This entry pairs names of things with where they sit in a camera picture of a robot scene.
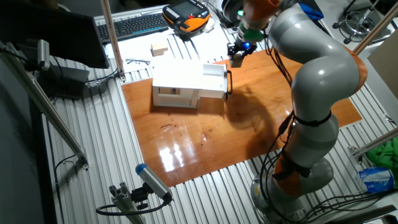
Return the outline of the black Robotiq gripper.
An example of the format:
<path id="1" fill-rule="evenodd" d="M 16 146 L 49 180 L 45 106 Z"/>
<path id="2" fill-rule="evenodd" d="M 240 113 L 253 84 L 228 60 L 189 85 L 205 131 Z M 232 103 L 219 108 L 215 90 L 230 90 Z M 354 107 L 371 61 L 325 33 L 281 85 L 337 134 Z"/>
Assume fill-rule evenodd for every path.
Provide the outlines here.
<path id="1" fill-rule="evenodd" d="M 228 57 L 234 57 L 235 54 L 249 55 L 257 49 L 257 44 L 250 42 L 243 42 L 242 40 L 236 40 L 234 44 L 228 43 Z"/>

